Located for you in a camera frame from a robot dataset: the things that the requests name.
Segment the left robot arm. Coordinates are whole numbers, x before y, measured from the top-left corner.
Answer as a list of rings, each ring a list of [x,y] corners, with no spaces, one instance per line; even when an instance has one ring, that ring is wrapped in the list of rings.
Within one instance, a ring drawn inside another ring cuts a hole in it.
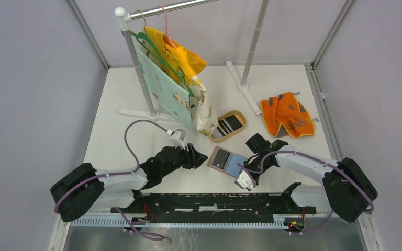
[[[137,195],[140,190],[157,186],[180,168],[197,169],[207,159],[189,143],[185,148],[165,146],[133,170],[95,169],[83,163],[51,187],[54,211],[63,222],[114,207],[137,213],[143,208],[143,198]]]

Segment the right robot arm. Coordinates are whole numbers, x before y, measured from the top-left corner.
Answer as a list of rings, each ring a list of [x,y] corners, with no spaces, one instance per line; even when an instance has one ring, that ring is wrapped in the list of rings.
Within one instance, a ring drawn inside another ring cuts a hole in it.
[[[325,196],[322,205],[348,222],[374,210],[373,202],[378,193],[355,160],[348,157],[340,161],[320,158],[283,140],[269,142],[259,133],[245,144],[253,156],[239,164],[241,171],[235,183],[240,188],[256,189],[260,176],[271,167],[289,169],[319,183],[318,186],[299,185],[284,196],[281,205],[285,212],[297,212],[308,195]]]

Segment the black credit card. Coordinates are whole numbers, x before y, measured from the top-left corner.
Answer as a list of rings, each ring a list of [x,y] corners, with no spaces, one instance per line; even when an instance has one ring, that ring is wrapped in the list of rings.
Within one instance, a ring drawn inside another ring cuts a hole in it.
[[[231,134],[243,127],[243,124],[239,121],[236,115],[230,115],[223,118],[219,123],[225,134]]]

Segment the yellow oval tray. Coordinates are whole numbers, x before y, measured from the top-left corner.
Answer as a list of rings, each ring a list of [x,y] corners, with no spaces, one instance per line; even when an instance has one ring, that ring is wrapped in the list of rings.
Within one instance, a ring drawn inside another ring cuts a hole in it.
[[[209,139],[215,143],[223,142],[243,131],[247,125],[247,119],[240,111],[232,110],[218,117],[218,123],[209,136]]]

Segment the dark green VIP credit card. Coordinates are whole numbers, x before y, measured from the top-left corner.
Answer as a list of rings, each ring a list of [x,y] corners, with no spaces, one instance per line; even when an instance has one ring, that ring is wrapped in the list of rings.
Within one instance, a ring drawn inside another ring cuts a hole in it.
[[[213,156],[211,166],[221,170],[225,169],[229,156],[230,156],[229,151],[218,148]]]

